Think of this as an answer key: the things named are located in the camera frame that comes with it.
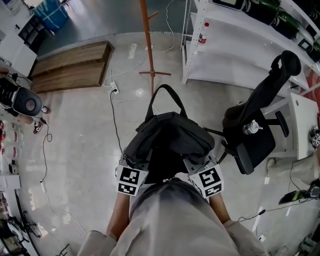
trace gray shirt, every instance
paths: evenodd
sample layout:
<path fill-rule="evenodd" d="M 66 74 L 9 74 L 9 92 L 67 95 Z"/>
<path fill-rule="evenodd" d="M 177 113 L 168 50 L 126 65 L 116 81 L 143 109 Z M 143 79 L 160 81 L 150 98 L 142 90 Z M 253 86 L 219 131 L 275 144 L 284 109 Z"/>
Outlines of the gray shirt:
<path fill-rule="evenodd" d="M 267 256 L 252 232 L 239 222 L 222 224 L 186 182 L 152 185 L 131 201 L 130 223 L 119 241 L 91 231 L 78 256 Z"/>

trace green object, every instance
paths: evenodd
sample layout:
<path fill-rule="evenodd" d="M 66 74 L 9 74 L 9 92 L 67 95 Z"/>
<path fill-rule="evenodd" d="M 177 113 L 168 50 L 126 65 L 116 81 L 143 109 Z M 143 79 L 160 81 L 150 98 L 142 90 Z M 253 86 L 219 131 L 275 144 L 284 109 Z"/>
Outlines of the green object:
<path fill-rule="evenodd" d="M 299 23 L 281 8 L 279 8 L 279 12 L 271 25 L 281 35 L 284 35 L 290 40 L 293 39 L 299 31 Z"/>
<path fill-rule="evenodd" d="M 279 12 L 277 0 L 246 0 L 243 11 L 264 24 L 271 25 Z"/>
<path fill-rule="evenodd" d="M 314 61 L 320 61 L 320 45 L 314 41 L 311 51 L 308 51 L 309 57 Z"/>

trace shoe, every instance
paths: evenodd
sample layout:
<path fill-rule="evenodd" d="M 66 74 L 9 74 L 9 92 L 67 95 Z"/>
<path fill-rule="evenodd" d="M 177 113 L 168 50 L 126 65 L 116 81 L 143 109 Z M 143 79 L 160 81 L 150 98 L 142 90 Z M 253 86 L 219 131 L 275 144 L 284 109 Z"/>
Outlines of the shoe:
<path fill-rule="evenodd" d="M 39 121 L 39 122 L 38 122 L 38 125 L 35 125 L 35 126 L 34 126 L 33 133 L 34 133 L 34 134 L 38 134 L 38 133 L 41 131 L 41 129 L 42 129 L 43 126 L 44 126 L 44 123 Z"/>
<path fill-rule="evenodd" d="M 48 108 L 47 106 L 43 106 L 43 108 L 41 109 L 41 111 L 47 115 L 49 115 L 51 113 L 51 109 Z"/>

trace backpack handle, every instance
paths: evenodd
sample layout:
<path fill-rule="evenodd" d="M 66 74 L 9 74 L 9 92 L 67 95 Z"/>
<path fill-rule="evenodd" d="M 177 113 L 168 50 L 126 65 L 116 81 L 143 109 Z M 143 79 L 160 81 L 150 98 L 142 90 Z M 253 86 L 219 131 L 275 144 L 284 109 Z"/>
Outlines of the backpack handle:
<path fill-rule="evenodd" d="M 182 104 L 181 102 L 181 99 L 179 98 L 178 94 L 175 92 L 174 89 L 171 88 L 171 86 L 167 85 L 167 84 L 162 84 L 158 87 L 158 89 L 156 89 L 156 91 L 154 92 L 151 100 L 150 100 L 150 104 L 149 104 L 149 108 L 148 108 L 148 112 L 146 113 L 146 116 L 145 116 L 145 122 L 148 122 L 151 118 L 153 118 L 155 115 L 154 115 L 154 112 L 153 112 L 153 109 L 152 109 L 152 105 L 154 103 L 154 100 L 155 100 L 155 97 L 157 95 L 157 92 L 159 91 L 160 88 L 164 88 L 166 89 L 166 91 L 170 94 L 171 98 L 174 100 L 174 102 L 179 106 L 179 108 L 181 109 L 181 112 L 180 112 L 180 115 L 182 115 L 183 117 L 185 118 L 188 118 L 187 117 L 187 113 L 186 113 L 186 110 L 185 110 L 185 107 L 184 105 Z"/>

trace wooden platform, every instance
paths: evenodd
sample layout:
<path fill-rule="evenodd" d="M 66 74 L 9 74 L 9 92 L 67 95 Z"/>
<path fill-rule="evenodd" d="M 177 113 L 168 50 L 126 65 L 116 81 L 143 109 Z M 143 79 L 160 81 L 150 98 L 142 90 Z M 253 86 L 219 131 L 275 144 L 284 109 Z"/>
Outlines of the wooden platform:
<path fill-rule="evenodd" d="M 111 52 L 109 42 L 67 50 L 39 61 L 32 73 L 33 91 L 48 93 L 100 87 Z"/>

